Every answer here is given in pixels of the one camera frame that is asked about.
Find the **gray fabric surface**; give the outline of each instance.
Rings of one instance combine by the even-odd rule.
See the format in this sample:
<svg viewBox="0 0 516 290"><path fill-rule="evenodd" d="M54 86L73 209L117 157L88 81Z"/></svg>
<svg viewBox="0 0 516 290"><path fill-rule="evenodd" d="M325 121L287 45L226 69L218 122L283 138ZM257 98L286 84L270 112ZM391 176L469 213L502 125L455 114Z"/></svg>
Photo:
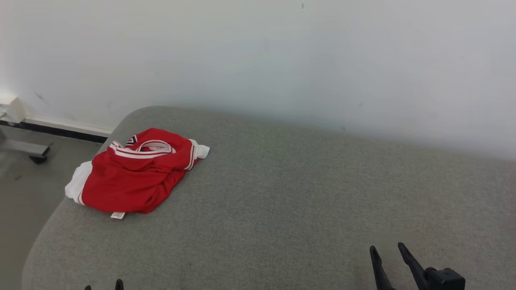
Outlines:
<svg viewBox="0 0 516 290"><path fill-rule="evenodd" d="M467 289L516 287L516 163L173 107L130 114L212 149L148 215L65 199L38 236L24 289L416 289L396 243Z"/></svg>

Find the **gray floor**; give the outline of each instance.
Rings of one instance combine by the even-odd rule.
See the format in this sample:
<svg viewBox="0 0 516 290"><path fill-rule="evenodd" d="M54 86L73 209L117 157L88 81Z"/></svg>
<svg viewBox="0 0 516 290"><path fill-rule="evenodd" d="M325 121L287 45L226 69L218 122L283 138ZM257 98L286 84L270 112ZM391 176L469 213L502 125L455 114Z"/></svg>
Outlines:
<svg viewBox="0 0 516 290"><path fill-rule="evenodd" d="M91 160L101 144L6 126L0 130L8 138L51 147L40 165L21 153L0 152L0 289L20 289L34 240L63 199L75 168Z"/></svg>

